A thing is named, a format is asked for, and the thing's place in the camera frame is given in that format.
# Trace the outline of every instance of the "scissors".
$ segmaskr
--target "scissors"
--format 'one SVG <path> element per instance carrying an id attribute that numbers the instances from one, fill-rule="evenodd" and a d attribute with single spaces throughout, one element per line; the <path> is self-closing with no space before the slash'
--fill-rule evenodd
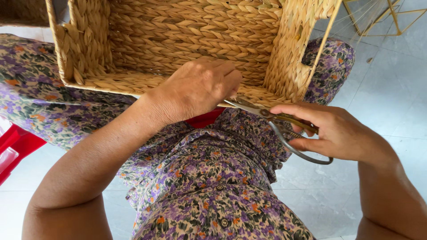
<path id="1" fill-rule="evenodd" d="M 307 129 L 313 133 L 319 134 L 319 130 L 314 128 L 313 126 L 310 126 L 310 125 L 307 125 L 305 123 L 300 122 L 298 119 L 295 119 L 290 114 L 284 114 L 284 113 L 273 114 L 273 113 L 270 113 L 270 111 L 268 109 L 255 106 L 252 103 L 245 101 L 244 99 L 242 99 L 240 97 L 236 97 L 233 100 L 226 99 L 224 101 L 226 103 L 229 103 L 229 104 L 235 106 L 235 107 L 241 108 L 245 111 L 248 111 L 248 112 L 256 114 L 262 118 L 265 118 L 267 120 L 268 124 L 270 125 L 270 127 L 277 134 L 277 136 L 279 137 L 279 139 L 283 143 L 283 145 L 285 145 L 291 152 L 295 153 L 300 158 L 303 158 L 303 159 L 305 159 L 309 162 L 312 162 L 312 163 L 322 164 L 322 165 L 328 165 L 328 164 L 332 163 L 333 158 L 331 158 L 331 157 L 329 157 L 329 161 L 317 160 L 317 159 L 311 158 L 311 157 L 305 155 L 304 153 L 293 148 L 288 143 L 288 141 L 283 137 L 283 134 L 289 134 L 289 135 L 293 136 L 294 138 L 305 138 L 305 137 L 303 137 L 300 134 L 292 131 L 291 129 L 286 128 L 285 126 L 281 125 L 280 122 L 283 122 L 283 121 L 291 122 L 291 123 L 293 123 L 299 127 Z"/>

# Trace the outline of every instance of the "gold metal frame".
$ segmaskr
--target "gold metal frame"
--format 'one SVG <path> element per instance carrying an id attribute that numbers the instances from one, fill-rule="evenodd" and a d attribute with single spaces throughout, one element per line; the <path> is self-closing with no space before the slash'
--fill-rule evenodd
<path id="1" fill-rule="evenodd" d="M 350 10 L 350 7 L 348 6 L 347 3 L 349 2 L 354 2 L 354 1 L 358 1 L 358 0 L 343 0 L 342 3 L 344 4 L 345 9 L 347 10 L 348 14 L 350 15 L 351 20 L 353 21 L 353 25 L 356 28 L 356 32 L 359 34 L 359 36 L 362 37 L 374 37 L 374 36 L 400 36 L 402 35 L 402 33 L 404 33 L 412 24 L 414 24 L 415 21 L 417 21 L 425 12 L 427 12 L 427 9 L 418 9 L 418 10 L 411 10 L 411 11 L 405 11 L 405 12 L 396 12 L 395 11 L 395 5 L 400 1 L 400 0 L 396 0 L 395 2 L 391 2 L 391 0 L 387 0 L 387 3 L 389 5 L 389 7 L 380 15 L 378 16 L 375 21 L 373 21 L 371 24 L 369 24 L 365 30 L 361 31 L 359 26 L 357 25 L 357 20 L 354 18 L 353 13 Z M 405 13 L 411 13 L 411 12 L 422 12 L 413 22 L 411 22 L 411 24 L 409 24 L 405 29 L 400 30 L 399 28 L 399 24 L 398 24 L 398 15 L 399 14 L 405 14 Z M 384 34 L 384 35 L 367 35 L 369 30 L 371 30 L 371 28 L 377 24 L 378 22 L 380 22 L 380 20 L 386 16 L 386 15 L 391 15 L 393 17 L 393 22 L 395 23 L 396 26 L 396 30 L 397 33 L 396 34 Z"/>

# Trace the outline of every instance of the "button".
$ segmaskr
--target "button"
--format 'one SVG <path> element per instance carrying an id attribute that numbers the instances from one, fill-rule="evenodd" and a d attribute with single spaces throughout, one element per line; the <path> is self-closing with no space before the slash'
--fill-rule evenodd
<path id="1" fill-rule="evenodd" d="M 223 219 L 221 219 L 221 226 L 223 227 L 223 228 L 226 228 L 226 227 L 228 227 L 228 220 L 226 219 L 226 218 L 223 218 Z"/>

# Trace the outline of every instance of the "woman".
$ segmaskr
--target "woman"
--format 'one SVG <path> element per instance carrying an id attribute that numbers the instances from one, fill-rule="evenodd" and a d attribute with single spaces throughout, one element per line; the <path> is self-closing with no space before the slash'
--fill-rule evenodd
<path id="1" fill-rule="evenodd" d="M 65 88 L 53 45 L 0 39 L 0 113 L 69 149 L 34 193 L 24 239 L 111 239 L 102 191 L 115 174 L 137 211 L 132 239 L 315 239 L 273 194 L 274 170 L 290 154 L 265 120 L 226 109 L 206 129 L 182 122 L 236 94 L 241 75 L 233 64 L 188 62 L 135 101 Z M 308 44 L 303 63 L 314 60 L 319 43 Z M 354 62 L 340 40 L 329 39 L 326 49 L 308 102 L 329 103 Z M 296 148 L 359 161 L 360 239 L 425 237 L 425 203 L 381 136 L 340 108 L 300 103 L 271 112 L 319 127 L 320 140 L 292 140 Z"/>

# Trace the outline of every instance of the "purple floral fabric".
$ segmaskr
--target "purple floral fabric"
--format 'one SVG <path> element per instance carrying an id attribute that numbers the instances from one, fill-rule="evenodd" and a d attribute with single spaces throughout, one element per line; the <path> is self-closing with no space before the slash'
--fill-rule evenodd
<path id="1" fill-rule="evenodd" d="M 319 45 L 309 42 L 303 63 L 314 61 Z M 0 115 L 64 149 L 135 101 L 65 88 L 52 44 L 0 35 L 0 62 Z M 305 100 L 329 103 L 353 63 L 350 45 L 328 39 Z M 264 119 L 240 109 L 226 109 L 205 129 L 168 125 L 117 173 L 137 211 L 131 238 L 315 239 L 270 186 L 289 156 Z"/>

